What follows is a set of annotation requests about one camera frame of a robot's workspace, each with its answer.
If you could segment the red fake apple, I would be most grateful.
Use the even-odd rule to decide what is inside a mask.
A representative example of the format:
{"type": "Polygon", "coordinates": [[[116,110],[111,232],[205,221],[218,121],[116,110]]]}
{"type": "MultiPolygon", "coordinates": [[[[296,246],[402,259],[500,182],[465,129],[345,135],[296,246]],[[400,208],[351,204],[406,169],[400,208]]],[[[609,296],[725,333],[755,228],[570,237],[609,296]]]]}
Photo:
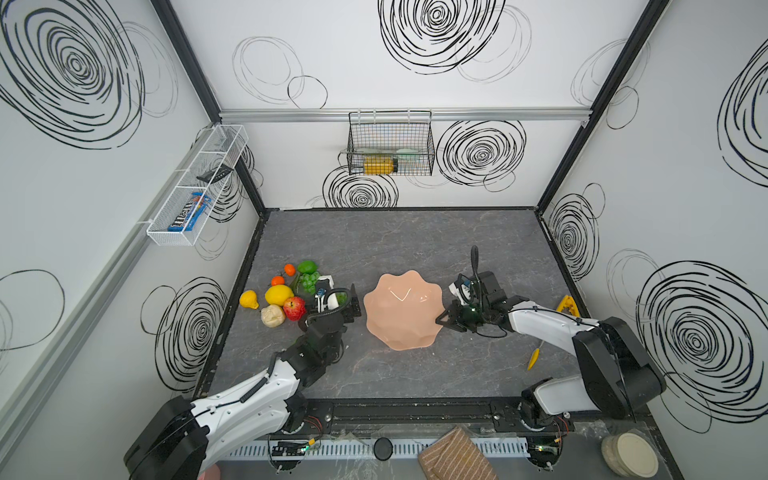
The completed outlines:
{"type": "Polygon", "coordinates": [[[283,304],[283,312],[288,320],[298,322],[307,313],[306,302],[298,296],[290,297],[283,304]]]}

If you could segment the yellow fake lemon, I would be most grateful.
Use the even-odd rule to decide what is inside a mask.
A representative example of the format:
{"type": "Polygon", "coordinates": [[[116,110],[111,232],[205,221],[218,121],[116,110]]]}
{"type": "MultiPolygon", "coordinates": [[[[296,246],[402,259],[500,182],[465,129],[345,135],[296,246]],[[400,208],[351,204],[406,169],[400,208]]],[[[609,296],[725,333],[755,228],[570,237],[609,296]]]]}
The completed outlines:
{"type": "Polygon", "coordinates": [[[271,286],[264,294],[264,299],[269,305],[282,307],[290,298],[295,296],[293,290],[284,284],[271,286]]]}

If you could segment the pink wavy fruit bowl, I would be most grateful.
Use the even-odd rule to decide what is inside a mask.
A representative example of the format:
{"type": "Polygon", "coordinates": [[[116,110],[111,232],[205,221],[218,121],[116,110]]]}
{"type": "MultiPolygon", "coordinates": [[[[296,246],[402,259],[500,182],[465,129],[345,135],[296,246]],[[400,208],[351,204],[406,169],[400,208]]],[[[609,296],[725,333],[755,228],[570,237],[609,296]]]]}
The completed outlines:
{"type": "Polygon", "coordinates": [[[443,292],[415,270],[383,274],[364,296],[366,327],[394,351],[431,346],[442,330],[436,319],[444,312],[443,292]]]}

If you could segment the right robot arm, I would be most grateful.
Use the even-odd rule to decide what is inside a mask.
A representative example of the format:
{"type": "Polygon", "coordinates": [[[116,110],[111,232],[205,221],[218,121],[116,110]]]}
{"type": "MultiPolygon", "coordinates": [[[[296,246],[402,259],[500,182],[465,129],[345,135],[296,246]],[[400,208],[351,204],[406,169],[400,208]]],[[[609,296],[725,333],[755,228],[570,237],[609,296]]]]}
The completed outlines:
{"type": "Polygon", "coordinates": [[[519,416],[530,430],[540,431],[566,413],[631,417],[667,389],[660,368],[620,318],[599,321],[509,296],[490,271],[460,274],[449,292],[453,301],[436,324],[474,334],[492,325],[506,334],[534,337],[576,359],[577,374],[542,380],[521,393],[519,416]]]}

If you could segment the green fake grapes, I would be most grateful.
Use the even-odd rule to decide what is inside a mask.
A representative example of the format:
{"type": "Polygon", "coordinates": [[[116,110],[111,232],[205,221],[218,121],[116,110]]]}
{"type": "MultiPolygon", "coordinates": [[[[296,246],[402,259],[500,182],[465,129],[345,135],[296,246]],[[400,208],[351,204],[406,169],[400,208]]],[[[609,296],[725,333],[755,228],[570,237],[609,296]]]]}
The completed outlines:
{"type": "Polygon", "coordinates": [[[300,273],[293,284],[294,292],[296,294],[308,294],[314,296],[316,294],[316,283],[319,280],[319,277],[320,273],[317,271],[312,273],[300,273]]]}

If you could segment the green fake lime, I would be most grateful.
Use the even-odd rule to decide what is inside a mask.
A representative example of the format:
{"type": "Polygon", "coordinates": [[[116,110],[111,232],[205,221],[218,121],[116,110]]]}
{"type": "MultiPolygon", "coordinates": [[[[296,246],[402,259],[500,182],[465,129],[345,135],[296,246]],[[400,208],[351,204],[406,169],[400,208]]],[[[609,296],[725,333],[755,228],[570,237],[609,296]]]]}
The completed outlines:
{"type": "Polygon", "coordinates": [[[297,271],[302,275],[314,274],[318,270],[317,264],[312,260],[305,260],[298,264],[297,271]]]}

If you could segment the yellow fake pear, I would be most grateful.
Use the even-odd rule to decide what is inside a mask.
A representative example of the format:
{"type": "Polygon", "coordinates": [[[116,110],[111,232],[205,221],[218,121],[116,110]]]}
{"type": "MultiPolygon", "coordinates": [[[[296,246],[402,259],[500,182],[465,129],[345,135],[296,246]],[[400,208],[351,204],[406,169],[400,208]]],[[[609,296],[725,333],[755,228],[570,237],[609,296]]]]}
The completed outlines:
{"type": "Polygon", "coordinates": [[[239,305],[245,309],[258,310],[260,304],[257,293],[253,290],[244,291],[239,297],[239,305]]]}

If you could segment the striped brown cloth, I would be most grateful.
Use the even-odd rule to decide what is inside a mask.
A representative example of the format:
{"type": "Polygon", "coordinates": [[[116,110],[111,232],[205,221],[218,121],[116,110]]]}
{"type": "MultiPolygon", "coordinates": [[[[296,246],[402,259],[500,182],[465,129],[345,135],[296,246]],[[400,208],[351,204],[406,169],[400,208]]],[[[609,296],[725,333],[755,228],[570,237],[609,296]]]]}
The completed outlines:
{"type": "Polygon", "coordinates": [[[427,479],[498,479],[490,461],[460,426],[422,451],[418,462],[427,479]]]}

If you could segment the black round knob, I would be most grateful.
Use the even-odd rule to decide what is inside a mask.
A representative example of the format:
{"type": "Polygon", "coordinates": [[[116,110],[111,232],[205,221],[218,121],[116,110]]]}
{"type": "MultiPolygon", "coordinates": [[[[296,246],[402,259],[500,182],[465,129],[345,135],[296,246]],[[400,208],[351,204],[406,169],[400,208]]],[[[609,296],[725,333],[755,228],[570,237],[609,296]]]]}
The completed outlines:
{"type": "Polygon", "coordinates": [[[394,445],[389,438],[378,438],[372,448],[374,457],[381,462],[388,461],[394,454],[394,445]]]}

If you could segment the blue candy packet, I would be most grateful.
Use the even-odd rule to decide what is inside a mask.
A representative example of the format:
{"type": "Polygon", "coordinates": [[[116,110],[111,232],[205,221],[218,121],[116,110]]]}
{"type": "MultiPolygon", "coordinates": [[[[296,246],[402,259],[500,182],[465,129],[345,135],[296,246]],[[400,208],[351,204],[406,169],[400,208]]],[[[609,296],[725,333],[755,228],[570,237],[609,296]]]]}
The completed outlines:
{"type": "Polygon", "coordinates": [[[197,219],[208,208],[210,197],[201,192],[190,194],[178,215],[167,227],[168,232],[186,232],[194,229],[197,219]]]}

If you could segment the black remote control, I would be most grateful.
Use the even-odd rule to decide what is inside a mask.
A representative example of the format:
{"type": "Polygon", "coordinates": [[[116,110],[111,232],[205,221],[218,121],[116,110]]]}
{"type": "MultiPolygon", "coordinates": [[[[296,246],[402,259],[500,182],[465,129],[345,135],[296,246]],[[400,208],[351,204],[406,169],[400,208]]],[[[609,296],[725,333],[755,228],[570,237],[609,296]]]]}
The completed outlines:
{"type": "Polygon", "coordinates": [[[231,173],[233,169],[225,164],[222,164],[216,168],[212,168],[209,171],[206,171],[205,173],[198,175],[196,179],[204,184],[216,184],[219,181],[227,178],[231,173]]]}

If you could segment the green item in basket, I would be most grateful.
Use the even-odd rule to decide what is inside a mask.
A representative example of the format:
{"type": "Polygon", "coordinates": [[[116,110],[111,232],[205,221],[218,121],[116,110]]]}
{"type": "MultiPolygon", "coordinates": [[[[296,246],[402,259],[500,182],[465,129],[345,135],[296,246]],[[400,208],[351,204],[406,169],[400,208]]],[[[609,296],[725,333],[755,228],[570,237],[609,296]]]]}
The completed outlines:
{"type": "Polygon", "coordinates": [[[376,162],[419,160],[423,154],[420,150],[410,148],[391,149],[370,147],[360,147],[356,150],[356,153],[362,155],[365,161],[370,160],[376,162]]]}

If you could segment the pink cup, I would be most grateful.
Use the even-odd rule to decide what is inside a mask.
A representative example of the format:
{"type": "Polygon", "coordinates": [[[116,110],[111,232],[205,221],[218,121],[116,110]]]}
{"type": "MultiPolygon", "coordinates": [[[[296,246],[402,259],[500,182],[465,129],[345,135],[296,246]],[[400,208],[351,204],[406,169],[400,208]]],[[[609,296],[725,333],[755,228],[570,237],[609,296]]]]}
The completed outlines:
{"type": "Polygon", "coordinates": [[[214,464],[209,467],[198,476],[197,480],[221,480],[221,470],[219,466],[214,464]]]}

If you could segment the yellow handled tongs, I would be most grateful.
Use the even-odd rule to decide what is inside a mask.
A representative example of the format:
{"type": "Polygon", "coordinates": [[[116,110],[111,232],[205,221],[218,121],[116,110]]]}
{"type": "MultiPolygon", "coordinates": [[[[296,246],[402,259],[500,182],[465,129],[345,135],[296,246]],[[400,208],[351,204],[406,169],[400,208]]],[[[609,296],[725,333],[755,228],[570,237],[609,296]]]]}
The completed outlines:
{"type": "MultiPolygon", "coordinates": [[[[575,299],[571,295],[565,295],[563,297],[563,299],[560,301],[556,311],[558,313],[565,313],[566,315],[569,315],[569,316],[572,316],[572,317],[576,317],[576,318],[580,318],[581,317],[579,309],[578,309],[578,306],[577,306],[577,304],[575,302],[575,299]]],[[[536,365],[536,363],[538,361],[538,358],[540,356],[540,353],[541,353],[541,349],[542,349],[543,346],[544,346],[544,341],[541,340],[539,342],[537,348],[533,350],[533,352],[531,354],[531,357],[529,359],[528,365],[527,365],[527,370],[528,371],[532,370],[534,368],[534,366],[536,365]]]]}

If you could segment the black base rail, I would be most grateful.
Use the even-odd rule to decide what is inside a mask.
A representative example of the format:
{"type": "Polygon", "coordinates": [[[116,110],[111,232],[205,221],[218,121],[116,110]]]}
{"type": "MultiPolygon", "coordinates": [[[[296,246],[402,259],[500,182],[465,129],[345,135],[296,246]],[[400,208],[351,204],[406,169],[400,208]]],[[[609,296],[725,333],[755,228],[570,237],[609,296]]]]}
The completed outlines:
{"type": "Polygon", "coordinates": [[[512,397],[303,399],[277,435],[332,435],[342,429],[388,425],[467,425],[493,433],[545,433],[576,422],[609,420],[607,413],[567,407],[548,414],[525,393],[512,397]]]}

